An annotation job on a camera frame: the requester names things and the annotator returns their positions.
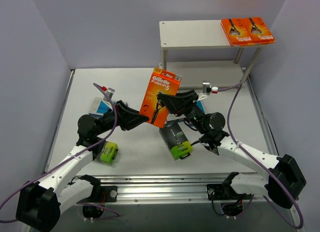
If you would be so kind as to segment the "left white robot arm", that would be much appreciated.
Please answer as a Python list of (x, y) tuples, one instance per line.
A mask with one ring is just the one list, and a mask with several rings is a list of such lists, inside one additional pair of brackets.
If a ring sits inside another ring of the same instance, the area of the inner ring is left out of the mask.
[(83, 175), (75, 183), (73, 177), (91, 163), (105, 148), (99, 135), (116, 127), (129, 131), (149, 118), (119, 100), (100, 118), (82, 115), (77, 122), (79, 139), (71, 152), (53, 169), (20, 191), (15, 218), (40, 232), (49, 232), (61, 214), (82, 200), (98, 202), (103, 190), (99, 179)]

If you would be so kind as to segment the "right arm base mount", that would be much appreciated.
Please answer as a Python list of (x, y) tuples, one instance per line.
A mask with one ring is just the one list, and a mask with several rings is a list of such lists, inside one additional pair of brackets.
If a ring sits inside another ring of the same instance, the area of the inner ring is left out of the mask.
[[(217, 216), (226, 217), (227, 219), (233, 218), (235, 220), (242, 215), (254, 198), (252, 194), (226, 192), (222, 184), (207, 184), (206, 191), (213, 212)], [(218, 201), (227, 201), (220, 205), (220, 212), (215, 207), (215, 202)]]

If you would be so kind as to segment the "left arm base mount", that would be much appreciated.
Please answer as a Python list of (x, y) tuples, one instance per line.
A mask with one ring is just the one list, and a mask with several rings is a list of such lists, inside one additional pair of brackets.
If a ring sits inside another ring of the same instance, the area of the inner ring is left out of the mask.
[(98, 205), (83, 205), (82, 215), (86, 219), (101, 219), (103, 214), (107, 211), (105, 207), (106, 203), (115, 203), (118, 196), (117, 186), (100, 186), (98, 189), (93, 189), (92, 194), (82, 199), (79, 203), (82, 204), (94, 204)]

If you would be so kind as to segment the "orange razor box front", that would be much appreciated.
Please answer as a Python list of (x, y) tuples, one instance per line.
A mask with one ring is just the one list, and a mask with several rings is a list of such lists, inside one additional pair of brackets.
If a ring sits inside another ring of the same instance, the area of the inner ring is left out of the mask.
[(242, 18), (224, 18), (220, 25), (232, 47), (250, 46), (254, 44)]

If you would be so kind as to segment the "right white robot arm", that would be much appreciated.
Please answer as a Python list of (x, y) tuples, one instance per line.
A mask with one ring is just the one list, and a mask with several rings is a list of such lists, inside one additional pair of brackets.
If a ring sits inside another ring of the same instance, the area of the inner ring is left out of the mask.
[(231, 173), (222, 185), (223, 195), (234, 198), (241, 194), (268, 197), (276, 205), (290, 209), (307, 181), (290, 155), (277, 156), (260, 151), (236, 140), (230, 130), (224, 131), (226, 117), (219, 112), (204, 113), (197, 105), (194, 90), (169, 95), (159, 92), (158, 102), (175, 116), (184, 115), (201, 134), (198, 142), (208, 151), (232, 159), (255, 172), (254, 175)]

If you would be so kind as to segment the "orange razor box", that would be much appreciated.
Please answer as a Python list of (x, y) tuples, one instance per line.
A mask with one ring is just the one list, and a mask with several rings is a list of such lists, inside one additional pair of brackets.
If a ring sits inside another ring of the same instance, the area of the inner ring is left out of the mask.
[(163, 128), (169, 111), (161, 95), (177, 94), (182, 77), (170, 71), (155, 67), (151, 74), (139, 114), (148, 117), (148, 123)]
[(242, 18), (224, 18), (220, 25), (232, 47), (250, 46), (254, 44)]
[(243, 24), (256, 45), (273, 44), (276, 42), (275, 37), (261, 17), (242, 18)]

